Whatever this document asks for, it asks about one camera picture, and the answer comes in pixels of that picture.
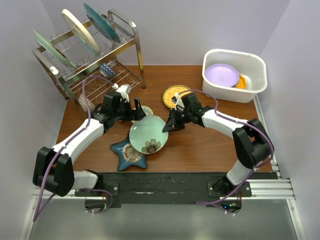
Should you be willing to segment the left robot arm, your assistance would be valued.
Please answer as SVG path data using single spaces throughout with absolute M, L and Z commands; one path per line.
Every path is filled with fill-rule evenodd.
M 32 182 L 41 190 L 60 197 L 71 190 L 86 189 L 92 196 L 99 196 L 104 184 L 97 173 L 89 170 L 75 171 L 73 165 L 80 154 L 100 138 L 116 121 L 142 120 L 146 115 L 139 98 L 132 108 L 126 92 L 111 91 L 104 95 L 103 103 L 90 112 L 83 124 L 62 142 L 51 148 L 42 147 L 36 156 Z

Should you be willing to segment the purple plate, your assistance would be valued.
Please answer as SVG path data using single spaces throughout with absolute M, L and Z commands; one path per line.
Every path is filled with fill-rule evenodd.
M 204 76 L 210 83 L 223 87 L 234 87 L 239 81 L 238 71 L 224 63 L 209 66 L 204 71 Z

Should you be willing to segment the orange polka dot plate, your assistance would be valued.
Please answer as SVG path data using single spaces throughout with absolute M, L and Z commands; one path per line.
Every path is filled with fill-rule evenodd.
M 238 80 L 237 84 L 234 87 L 237 88 L 237 89 L 245 90 L 246 87 L 247 87 L 246 78 L 243 75 L 239 74 L 239 80 Z

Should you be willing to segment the mint green flower plate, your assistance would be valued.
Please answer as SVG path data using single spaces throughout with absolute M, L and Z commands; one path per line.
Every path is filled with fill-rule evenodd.
M 165 122 L 156 115 L 147 115 L 138 120 L 129 130 L 129 141 L 132 147 L 144 155 L 161 150 L 168 141 L 169 133 L 162 132 Z

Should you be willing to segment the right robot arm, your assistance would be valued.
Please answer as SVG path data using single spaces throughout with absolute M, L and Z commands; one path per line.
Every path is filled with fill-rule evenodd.
M 185 124 L 193 123 L 203 128 L 217 130 L 233 139 L 237 161 L 231 170 L 214 186 L 223 189 L 230 197 L 235 196 L 247 177 L 266 159 L 271 159 L 274 147 L 262 123 L 238 119 L 218 111 L 218 107 L 202 106 L 195 93 L 189 91 L 181 96 L 175 93 L 171 98 L 174 107 L 162 131 L 180 131 Z

